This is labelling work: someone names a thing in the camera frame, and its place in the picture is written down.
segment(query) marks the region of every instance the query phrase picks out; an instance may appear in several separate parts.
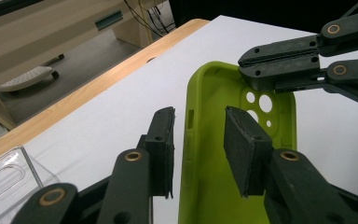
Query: chair wheel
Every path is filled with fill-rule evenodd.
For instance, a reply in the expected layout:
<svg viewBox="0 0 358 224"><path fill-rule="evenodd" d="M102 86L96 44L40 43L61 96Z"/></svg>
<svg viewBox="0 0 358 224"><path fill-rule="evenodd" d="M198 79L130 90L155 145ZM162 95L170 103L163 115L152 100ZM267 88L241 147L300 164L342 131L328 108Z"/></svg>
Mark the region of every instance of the chair wheel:
<svg viewBox="0 0 358 224"><path fill-rule="evenodd" d="M51 75L53 76L54 79L57 79L60 77L60 74L57 71L54 71Z"/></svg>

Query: floor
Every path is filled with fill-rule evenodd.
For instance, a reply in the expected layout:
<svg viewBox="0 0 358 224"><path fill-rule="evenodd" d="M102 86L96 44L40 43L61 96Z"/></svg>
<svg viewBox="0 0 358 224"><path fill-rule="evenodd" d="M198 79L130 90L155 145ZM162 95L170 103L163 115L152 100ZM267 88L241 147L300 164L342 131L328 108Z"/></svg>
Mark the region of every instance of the floor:
<svg viewBox="0 0 358 224"><path fill-rule="evenodd" d="M174 29L169 2L158 5L158 10L168 30ZM160 27L156 17L153 18L157 27ZM156 30L151 20L149 23ZM159 36L154 35L154 39L159 39ZM64 52L62 60L57 59L49 63L48 66L59 72L58 79L46 78L15 94L0 92L0 98L16 124L22 124L139 50L141 49L137 46L116 39L113 31L107 30L82 45Z"/></svg>

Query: white tabletop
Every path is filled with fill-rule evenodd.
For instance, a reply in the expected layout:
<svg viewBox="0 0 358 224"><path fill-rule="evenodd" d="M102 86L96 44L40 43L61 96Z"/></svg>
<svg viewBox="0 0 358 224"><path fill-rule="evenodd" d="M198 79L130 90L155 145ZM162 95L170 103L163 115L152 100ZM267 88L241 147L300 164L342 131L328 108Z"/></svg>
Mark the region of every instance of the white tabletop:
<svg viewBox="0 0 358 224"><path fill-rule="evenodd" d="M61 182L79 190L111 174L117 155L136 147L155 111L173 106L175 168L173 200L155 199L155 223L178 217L186 86L207 62L237 64L254 46L310 33L218 17L174 48L53 125L25 145ZM322 67L358 52L321 59ZM332 184L358 194L358 104L322 90L296 92L297 148Z"/></svg>

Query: brass screw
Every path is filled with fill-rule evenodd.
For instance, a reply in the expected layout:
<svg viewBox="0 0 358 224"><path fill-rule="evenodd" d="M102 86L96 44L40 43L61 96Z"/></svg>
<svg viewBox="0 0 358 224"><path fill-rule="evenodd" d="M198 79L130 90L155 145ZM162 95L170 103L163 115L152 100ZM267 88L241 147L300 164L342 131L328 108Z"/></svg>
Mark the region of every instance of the brass screw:
<svg viewBox="0 0 358 224"><path fill-rule="evenodd" d="M330 34L330 35L335 35L336 33L339 32L341 28L339 27L339 25L331 25L327 28L327 32Z"/></svg>
<svg viewBox="0 0 358 224"><path fill-rule="evenodd" d="M62 200L65 197L65 194L65 190L62 188L52 189L40 197L39 204L42 206L53 205Z"/></svg>
<svg viewBox="0 0 358 224"><path fill-rule="evenodd" d="M333 72L336 75L342 76L345 75L345 73L347 73L347 67L345 67L344 65L337 65L333 68Z"/></svg>
<svg viewBox="0 0 358 224"><path fill-rule="evenodd" d="M295 152L291 152L291 151L281 152L281 157L284 158L287 161L298 161L298 160L300 160L298 155Z"/></svg>
<svg viewBox="0 0 358 224"><path fill-rule="evenodd" d="M138 161L142 158L142 154L140 152L133 151L127 153L124 158L126 159L126 161Z"/></svg>

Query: wooden table edge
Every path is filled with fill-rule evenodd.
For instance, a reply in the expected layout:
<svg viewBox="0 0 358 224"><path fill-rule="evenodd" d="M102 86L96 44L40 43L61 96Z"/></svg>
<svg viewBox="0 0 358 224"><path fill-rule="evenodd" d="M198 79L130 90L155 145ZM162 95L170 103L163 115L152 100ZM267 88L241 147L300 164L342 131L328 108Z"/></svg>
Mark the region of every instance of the wooden table edge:
<svg viewBox="0 0 358 224"><path fill-rule="evenodd" d="M119 82L122 78L145 65L148 60L172 48L207 23L208 21L201 19L188 21L160 40L140 50L124 62L64 97L58 103L25 121L9 133L4 134L0 137L0 155L13 147L26 144L89 100Z"/></svg>

